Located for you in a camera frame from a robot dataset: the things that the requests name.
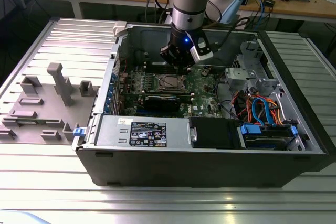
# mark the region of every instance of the yellow cable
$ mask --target yellow cable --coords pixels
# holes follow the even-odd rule
[[[280,110],[278,109],[278,119],[279,119],[279,122],[281,125],[283,125],[282,121],[281,121],[281,118],[280,118]]]

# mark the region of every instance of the slotted metal surface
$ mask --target slotted metal surface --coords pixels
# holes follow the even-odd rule
[[[267,34],[326,132],[336,143],[335,69],[310,40],[299,34]]]
[[[59,23],[79,28],[96,24],[91,20],[68,19]],[[99,24],[112,26],[109,22]],[[32,68],[45,68],[46,62],[58,60],[66,69],[71,69],[71,73],[72,69],[86,69],[84,67],[103,71],[99,64],[104,64],[109,55],[87,55],[81,51],[78,54],[38,52],[33,56],[34,60],[27,62]],[[81,65],[76,68],[74,62]],[[37,73],[43,82],[52,81],[42,71]],[[11,101],[21,91],[16,84],[21,78],[22,74],[9,86],[12,92],[6,91],[1,97],[1,108],[10,109]],[[81,73],[70,79],[78,82],[82,79]],[[101,79],[90,77],[97,84]],[[324,97],[323,102],[332,101]],[[319,173],[305,173],[281,189],[99,187],[92,183],[70,146],[2,144],[0,209],[29,211],[54,224],[74,220],[89,224],[334,223],[336,164]]]

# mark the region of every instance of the sticker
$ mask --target sticker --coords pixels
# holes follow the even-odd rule
[[[166,123],[131,122],[131,146],[167,147]]]
[[[118,124],[131,125],[132,122],[133,122],[133,119],[131,118],[119,118],[118,119]]]

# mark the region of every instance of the wire bundle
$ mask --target wire bundle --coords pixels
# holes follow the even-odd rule
[[[236,92],[234,95],[234,98],[231,101],[232,106],[236,103],[236,100],[239,98],[239,92]],[[280,108],[279,106],[272,101],[271,99],[266,99],[262,95],[258,94],[244,94],[244,103],[245,103],[245,108],[240,111],[237,114],[237,118],[241,120],[242,116],[244,114],[247,114],[245,118],[242,119],[242,121],[247,122],[247,123],[252,123],[253,120],[256,121],[255,124],[259,124],[264,126],[264,122],[261,120],[261,115],[265,113],[266,115],[266,120],[269,125],[275,126],[275,125],[283,125],[281,117],[280,117]],[[257,115],[257,110],[256,106],[257,104],[263,105],[263,109]]]

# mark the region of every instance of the metal bracket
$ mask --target metal bracket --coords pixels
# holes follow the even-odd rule
[[[196,128],[190,128],[190,140],[192,143],[197,142],[197,131]]]

